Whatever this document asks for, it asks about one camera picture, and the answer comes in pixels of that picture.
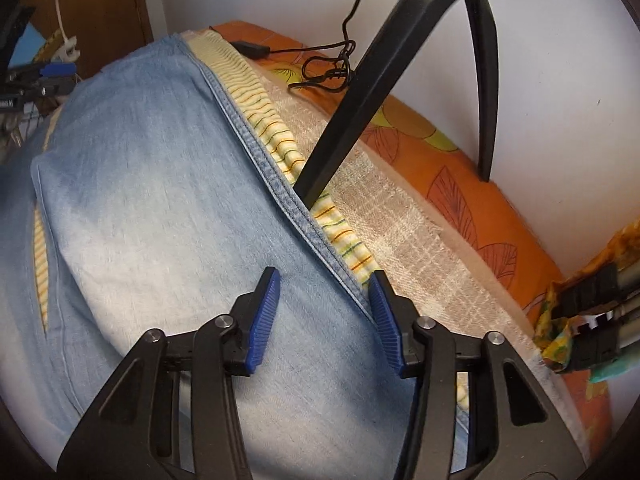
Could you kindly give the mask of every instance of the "blue gripper pad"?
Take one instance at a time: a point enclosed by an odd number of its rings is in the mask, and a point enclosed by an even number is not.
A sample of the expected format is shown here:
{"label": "blue gripper pad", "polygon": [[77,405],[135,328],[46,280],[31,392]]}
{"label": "blue gripper pad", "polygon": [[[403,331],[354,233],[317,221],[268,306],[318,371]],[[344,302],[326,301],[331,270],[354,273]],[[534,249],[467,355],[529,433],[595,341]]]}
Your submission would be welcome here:
{"label": "blue gripper pad", "polygon": [[402,339],[396,324],[396,318],[391,312],[391,306],[385,297],[384,290],[375,274],[369,278],[369,303],[373,319],[378,326],[378,334],[382,339],[386,360],[398,375],[402,374],[405,362],[402,356]]}
{"label": "blue gripper pad", "polygon": [[256,367],[262,363],[279,299],[280,273],[277,269],[274,269],[249,332],[249,351],[246,356],[246,369],[250,374],[253,374]]}
{"label": "blue gripper pad", "polygon": [[40,75],[43,77],[64,77],[75,73],[75,63],[49,63],[40,69]]}

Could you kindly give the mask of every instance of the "metal screw head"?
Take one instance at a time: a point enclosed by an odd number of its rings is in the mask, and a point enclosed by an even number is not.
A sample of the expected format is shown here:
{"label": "metal screw head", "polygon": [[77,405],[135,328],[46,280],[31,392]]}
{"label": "metal screw head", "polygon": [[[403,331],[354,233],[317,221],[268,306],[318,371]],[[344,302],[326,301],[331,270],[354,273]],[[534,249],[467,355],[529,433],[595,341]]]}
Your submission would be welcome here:
{"label": "metal screw head", "polygon": [[162,331],[159,328],[152,328],[147,330],[145,335],[142,336],[147,343],[157,343],[162,339]]}
{"label": "metal screw head", "polygon": [[504,343],[504,336],[500,332],[489,332],[486,338],[489,340],[489,343],[494,345]]}
{"label": "metal screw head", "polygon": [[423,328],[425,330],[430,330],[431,328],[436,326],[435,320],[431,319],[431,317],[429,316],[421,316],[418,319],[416,319],[415,322],[418,324],[420,328]]}
{"label": "metal screw head", "polygon": [[214,323],[219,328],[229,328],[234,323],[234,319],[229,314],[222,314],[222,316],[218,316]]}

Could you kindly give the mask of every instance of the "yellow patterned fabric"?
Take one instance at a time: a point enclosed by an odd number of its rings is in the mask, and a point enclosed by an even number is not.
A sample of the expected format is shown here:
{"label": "yellow patterned fabric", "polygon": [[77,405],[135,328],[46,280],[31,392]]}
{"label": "yellow patterned fabric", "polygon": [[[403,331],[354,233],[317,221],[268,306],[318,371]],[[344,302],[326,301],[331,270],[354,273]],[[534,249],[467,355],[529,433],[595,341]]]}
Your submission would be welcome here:
{"label": "yellow patterned fabric", "polygon": [[[305,157],[298,151],[295,137],[280,119],[254,70],[213,30],[187,32],[183,38],[194,55],[226,88],[289,183],[295,183],[305,164]],[[358,282],[366,286],[371,273],[380,267],[336,208],[328,192],[320,196],[310,212]]]}
{"label": "yellow patterned fabric", "polygon": [[582,322],[579,316],[571,319],[551,319],[551,311],[558,304],[558,294],[608,263],[615,262],[618,269],[622,270],[639,259],[640,219],[618,231],[600,254],[568,280],[551,283],[540,310],[533,341],[542,351],[544,360],[553,369],[566,368],[571,357],[573,326]]}
{"label": "yellow patterned fabric", "polygon": [[[49,147],[49,139],[56,127],[61,109],[61,107],[58,108],[51,116],[44,143],[42,144],[43,152],[46,152]],[[40,307],[40,317],[42,326],[46,330],[49,307],[49,262],[47,261],[47,241],[44,235],[42,215],[37,204],[33,210],[33,267],[36,276],[36,295],[38,297],[38,306]]]}

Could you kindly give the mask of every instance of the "light blue denim fabric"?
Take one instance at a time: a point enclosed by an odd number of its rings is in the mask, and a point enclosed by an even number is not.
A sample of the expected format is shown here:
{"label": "light blue denim fabric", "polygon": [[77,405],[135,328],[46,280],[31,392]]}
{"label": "light blue denim fabric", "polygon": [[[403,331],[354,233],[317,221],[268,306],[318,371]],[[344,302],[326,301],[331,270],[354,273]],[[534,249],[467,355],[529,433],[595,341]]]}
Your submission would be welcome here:
{"label": "light blue denim fabric", "polygon": [[[392,478],[414,382],[395,377],[358,283],[179,37],[81,84],[29,179],[41,145],[42,134],[5,171],[16,182],[0,208],[11,229],[0,235],[0,340],[14,337],[0,346],[0,385],[49,463],[145,330],[195,330],[274,266],[282,288],[264,363],[234,380],[254,477]],[[50,262],[46,335],[30,253],[35,196]],[[34,423],[4,363],[15,348]],[[455,469],[464,425],[460,416]]]}

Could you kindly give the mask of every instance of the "striped fabric lining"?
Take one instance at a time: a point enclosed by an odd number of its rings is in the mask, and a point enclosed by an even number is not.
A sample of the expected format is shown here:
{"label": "striped fabric lining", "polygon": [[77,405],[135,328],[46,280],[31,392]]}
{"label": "striped fabric lining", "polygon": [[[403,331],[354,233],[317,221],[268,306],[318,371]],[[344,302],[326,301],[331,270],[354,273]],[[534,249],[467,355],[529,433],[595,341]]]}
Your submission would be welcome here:
{"label": "striped fabric lining", "polygon": [[[239,110],[254,128],[255,134],[293,185],[305,164],[305,157],[298,151],[295,136],[280,119],[254,70],[238,51],[213,30],[187,32],[183,38],[194,55],[207,65],[225,86]],[[371,273],[380,267],[335,206],[328,192],[325,191],[318,198],[310,213],[353,271],[360,285],[366,286]]]}
{"label": "striped fabric lining", "polygon": [[[62,110],[62,107],[59,107],[51,116],[44,143],[42,144],[43,152],[46,152],[49,147],[49,139],[58,122],[60,110]],[[33,269],[36,277],[36,295],[38,297],[38,306],[40,307],[40,319],[42,320],[42,327],[46,331],[49,308],[49,262],[47,260],[47,240],[44,235],[42,215],[37,204],[33,210]]]}

